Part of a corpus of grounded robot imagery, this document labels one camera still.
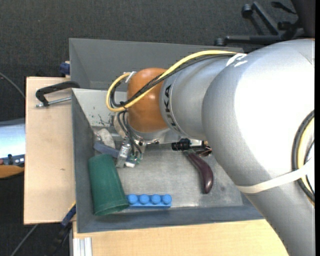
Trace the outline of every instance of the yellow cable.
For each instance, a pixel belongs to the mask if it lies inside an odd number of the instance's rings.
[[[117,110],[117,108],[112,108],[110,106],[109,100],[110,100],[110,94],[111,94],[112,89],[116,86],[116,84],[118,82],[120,82],[122,79],[128,77],[129,75],[130,75],[130,73],[124,73],[123,75],[119,76],[116,80],[114,80],[114,82],[110,85],[110,88],[108,89],[108,91],[106,93],[106,99],[105,99],[105,104],[109,110],[111,110],[113,112],[119,112],[119,111],[125,110],[124,107],[121,107],[122,110]]]
[[[171,72],[173,72],[175,69],[177,69],[179,66],[181,66],[182,64],[184,64],[187,61],[190,61],[192,59],[195,59],[197,57],[200,56],[204,56],[204,55],[220,55],[220,54],[236,54],[236,52],[233,51],[224,51],[224,50],[205,50],[205,51],[199,51],[196,53],[193,53],[187,57],[184,57],[183,59],[179,60],[177,63],[175,63],[174,65],[172,65],[168,70],[166,70],[159,78],[163,78],[164,76],[170,74]],[[110,106],[109,104],[109,97],[111,94],[111,90],[115,87],[116,83],[118,83],[119,81],[121,81],[123,78],[129,76],[130,73],[126,73],[126,76],[120,76],[118,77],[113,84],[110,86],[110,88],[108,89],[107,95],[106,95],[106,106],[108,107],[108,109],[112,112],[120,112],[120,111],[124,111],[127,108],[132,107],[134,104],[136,104],[139,100],[141,100],[145,95],[147,95],[149,92],[151,92],[151,90],[153,90],[155,88],[155,86],[151,87],[150,89],[148,89],[147,91],[145,91],[144,93],[142,93],[141,95],[139,95],[137,98],[135,98],[134,100],[132,100],[131,102],[129,102],[128,104],[126,104],[124,107],[116,107],[113,108]]]
[[[304,164],[305,164],[305,156],[306,156],[306,143],[309,142],[308,138],[310,136],[310,134],[312,134],[312,129],[314,130],[315,127],[315,118],[313,117],[310,122],[308,123],[308,125],[305,127],[300,141],[299,141],[299,146],[298,146],[298,150],[297,150],[297,168],[300,169]],[[307,182],[306,177],[301,178],[304,185],[306,186],[306,188],[310,191],[311,193],[311,188]]]

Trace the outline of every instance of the blue lego brick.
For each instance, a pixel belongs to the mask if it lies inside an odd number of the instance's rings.
[[[129,208],[167,209],[171,207],[172,197],[169,194],[128,194]]]
[[[59,66],[59,71],[62,74],[70,75],[70,64],[69,63],[61,63]]]

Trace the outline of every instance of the white tape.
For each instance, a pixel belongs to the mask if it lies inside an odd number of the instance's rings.
[[[291,171],[287,174],[284,174],[282,176],[273,178],[271,180],[252,185],[252,186],[236,186],[241,192],[246,194],[255,194],[259,193],[261,191],[269,190],[278,186],[281,186],[283,184],[287,184],[290,182],[294,182],[304,176],[306,176],[308,173],[315,171],[315,158],[311,158],[304,166],[302,166],[300,169]]]

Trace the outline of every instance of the blue toy block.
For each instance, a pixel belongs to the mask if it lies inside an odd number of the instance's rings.
[[[167,209],[171,207],[172,197],[169,194],[128,194],[129,208]]]

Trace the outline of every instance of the black cable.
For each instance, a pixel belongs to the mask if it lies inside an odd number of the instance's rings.
[[[311,143],[311,145],[310,145],[310,147],[308,148],[307,152],[310,152],[311,147],[312,147],[314,144],[315,144],[315,141],[313,141],[313,142]],[[306,163],[306,162],[307,162],[307,158],[308,158],[308,156],[309,156],[308,154],[306,154],[306,155],[305,155],[304,163]],[[306,175],[306,176],[305,176],[305,179],[306,179],[306,182],[307,182],[307,184],[308,184],[308,186],[309,186],[309,188],[310,188],[310,190],[311,190],[312,194],[314,194],[314,195],[315,195],[315,191],[314,191],[314,189],[312,188],[312,186],[311,186],[311,184],[310,184],[310,181],[309,181],[308,175]]]
[[[130,129],[129,129],[129,126],[128,126],[128,124],[127,124],[127,121],[126,121],[126,119],[125,119],[125,114],[124,114],[124,113],[122,114],[122,121],[123,121],[124,127],[125,127],[125,128],[127,129],[127,131],[128,131],[129,139],[131,140],[131,143],[132,143],[133,146],[138,150],[138,152],[139,152],[140,154],[142,154],[142,151],[141,151],[140,147],[137,145],[137,143],[136,143],[135,140],[133,139],[132,133],[131,133],[131,131],[130,131]]]
[[[17,89],[17,91],[22,95],[22,97],[25,99],[26,96],[25,94],[22,92],[22,90],[20,90],[20,88],[13,82],[11,81],[11,79],[9,79],[6,75],[4,75],[3,73],[0,72],[0,76],[2,76],[5,80],[7,80],[14,88]]]
[[[20,247],[24,244],[24,242],[27,240],[27,238],[35,231],[35,229],[38,227],[39,224],[36,224],[33,226],[33,228],[28,232],[28,234],[25,235],[25,237],[22,239],[22,241],[18,244],[18,246],[14,249],[13,253],[11,253],[10,256],[14,256],[17,251],[20,249]]]
[[[303,120],[303,122],[301,123],[299,129],[296,132],[294,141],[293,141],[293,146],[292,146],[292,158],[291,158],[291,163],[292,163],[292,169],[293,171],[298,169],[298,148],[299,148],[299,144],[300,144],[300,140],[302,137],[303,132],[305,131],[307,125],[309,124],[309,122],[311,121],[312,118],[315,117],[315,111],[313,110],[310,114],[307,115],[307,117]],[[310,190],[306,187],[306,185],[304,184],[302,178],[299,178],[297,180],[299,186],[301,187],[301,189],[303,190],[303,192],[307,195],[308,198],[310,198],[310,200],[312,202],[315,202],[315,195],[312,194],[312,192],[310,192]]]
[[[135,153],[134,153],[134,148],[137,148],[137,150],[139,151],[139,153],[142,154],[141,149],[139,148],[139,146],[136,144],[136,142],[135,142],[134,139],[132,138],[132,136],[131,136],[131,134],[130,134],[130,132],[129,132],[129,129],[127,129],[127,127],[124,126],[125,124],[123,124],[122,121],[120,120],[120,115],[123,115],[123,116],[122,116],[122,119],[124,120],[124,116],[125,116],[125,113],[126,113],[126,112],[127,112],[126,110],[125,110],[125,111],[120,111],[120,112],[116,115],[117,121],[118,121],[121,129],[124,131],[125,135],[126,135],[126,136],[129,138],[129,140],[130,140],[130,144],[131,144],[131,148],[132,148],[132,150],[131,150],[132,155],[133,155],[133,156],[135,155]]]
[[[158,79],[162,74],[158,75],[157,77],[155,77],[154,79],[152,79],[151,81],[149,81],[146,85],[144,85],[141,89],[139,89],[130,99],[128,99],[125,102],[120,102],[120,103],[116,103],[114,100],[114,96],[115,96],[115,91],[116,88],[121,84],[121,82],[118,82],[113,89],[111,90],[110,93],[110,98],[111,98],[111,103],[113,106],[115,107],[123,107],[125,105],[127,105],[128,103],[132,102],[134,99],[136,99],[137,97],[139,97],[141,94],[143,94],[144,92],[146,92],[147,90],[149,90],[150,88],[156,86],[157,84],[159,84],[160,82],[162,82],[163,80],[171,77],[172,75],[178,73],[179,71],[204,60],[208,60],[208,59],[220,59],[221,57],[230,57],[230,56],[234,56],[233,53],[224,53],[224,54],[218,54],[218,55],[205,55],[205,56],[200,56],[194,59],[191,59],[183,64],[181,64],[181,66],[177,67],[174,71],[170,72],[169,74],[165,75],[164,77]]]

